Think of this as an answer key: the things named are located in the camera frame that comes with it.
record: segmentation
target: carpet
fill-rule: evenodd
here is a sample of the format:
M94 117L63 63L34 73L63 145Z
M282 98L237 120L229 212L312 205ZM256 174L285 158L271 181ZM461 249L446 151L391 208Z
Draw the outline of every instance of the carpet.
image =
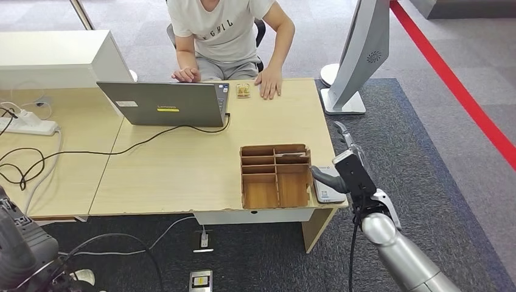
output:
M344 123L365 150L376 185L390 194L403 233L442 268L462 291L516 291L493 247L451 178L441 157L395 79L371 79L361 89L368 112L327 117L335 153L344 145L333 121ZM57 223L45 230L70 251L106 232L125 232L153 242L167 226L186 215L92 217L87 223ZM194 254L195 220L178 223L153 250L167 291L187 291L189 273L212 269L214 291L347 291L347 263L353 224L340 210L311 254L304 252L300 223L210 226L215 251ZM108 238L89 251L132 251L126 238ZM145 254L81 255L73 261L92 269L108 292L158 291ZM355 291L398 291L359 233L354 262Z

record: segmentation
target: wooden organizer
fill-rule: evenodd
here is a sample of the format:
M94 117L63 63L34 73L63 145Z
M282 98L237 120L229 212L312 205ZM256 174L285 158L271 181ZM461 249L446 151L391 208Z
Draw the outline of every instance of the wooden organizer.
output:
M242 147L240 162L244 209L308 205L307 188L313 180L310 150L304 144Z

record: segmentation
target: man's right hand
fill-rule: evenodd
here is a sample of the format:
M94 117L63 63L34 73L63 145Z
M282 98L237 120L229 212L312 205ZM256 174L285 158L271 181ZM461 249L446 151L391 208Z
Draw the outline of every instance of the man's right hand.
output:
M177 79L179 82L200 82L201 73L197 68L186 67L182 70L177 70L171 75L172 78Z

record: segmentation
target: red line on floor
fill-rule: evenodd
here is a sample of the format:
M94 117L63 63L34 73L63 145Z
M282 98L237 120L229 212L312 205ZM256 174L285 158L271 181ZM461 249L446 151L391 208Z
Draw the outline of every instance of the red line on floor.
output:
M391 1L391 10L421 53L423 53L423 56L425 56L438 76L440 76L442 81L446 86L448 86L451 93L453 93L455 98L457 98L462 107L464 107L480 130L484 132L505 160L507 160L512 168L516 170L516 147L482 110L480 105L478 105L468 90L460 82L459 78L455 76L450 67L441 58L439 53L437 53L436 49L434 49L429 40L417 27L416 23L414 23L410 16L408 16L398 1Z

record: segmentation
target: robotic arm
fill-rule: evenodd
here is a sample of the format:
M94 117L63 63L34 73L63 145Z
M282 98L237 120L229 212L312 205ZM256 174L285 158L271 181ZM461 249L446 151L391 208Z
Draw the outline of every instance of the robotic arm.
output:
M348 150L333 159L340 176L312 167L313 177L339 193L350 193L353 212L364 235L377 248L384 266L404 292L460 292L448 277L411 240L387 193L376 188L364 165L363 151L338 123Z
M58 249L56 239L23 214L0 187L0 291L98 292L65 272Z

